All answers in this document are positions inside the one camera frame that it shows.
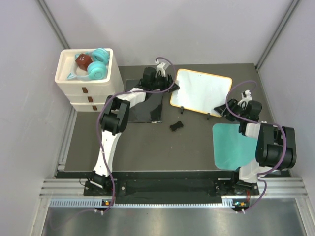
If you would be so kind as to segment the yellow framed whiteboard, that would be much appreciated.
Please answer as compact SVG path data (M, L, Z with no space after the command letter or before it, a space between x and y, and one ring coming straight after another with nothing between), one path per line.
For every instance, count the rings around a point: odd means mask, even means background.
M230 77L179 69L176 84L180 88L172 92L170 105L220 118L214 108L225 103L232 83Z

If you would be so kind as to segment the yellow heart eraser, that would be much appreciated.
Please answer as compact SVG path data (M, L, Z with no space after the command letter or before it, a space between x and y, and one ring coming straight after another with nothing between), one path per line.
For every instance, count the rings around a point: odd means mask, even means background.
M178 121L178 122L176 122L176 123L174 123L174 124L172 124L172 125L169 126L169 128L170 128L170 130L171 130L172 132L175 132L175 131L177 131L178 129L181 129L181 128L183 128L183 127L184 127L184 124L183 124L181 121Z

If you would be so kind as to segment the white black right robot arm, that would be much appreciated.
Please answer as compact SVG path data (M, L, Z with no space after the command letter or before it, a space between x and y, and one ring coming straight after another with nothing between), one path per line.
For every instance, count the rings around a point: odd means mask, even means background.
M213 148L215 166L233 172L234 194L253 188L268 171L295 165L295 130L259 122L260 102L230 99L214 110L230 121L213 126Z

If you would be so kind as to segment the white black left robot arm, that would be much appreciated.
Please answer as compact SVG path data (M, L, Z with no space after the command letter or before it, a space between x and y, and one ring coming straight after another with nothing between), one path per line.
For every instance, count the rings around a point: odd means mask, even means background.
M97 129L100 151L90 181L95 190L106 195L115 188L112 163L121 134L127 127L130 109L145 102L152 94L174 92L179 89L170 74L163 75L152 67L146 67L143 78L132 89L107 97L99 114Z

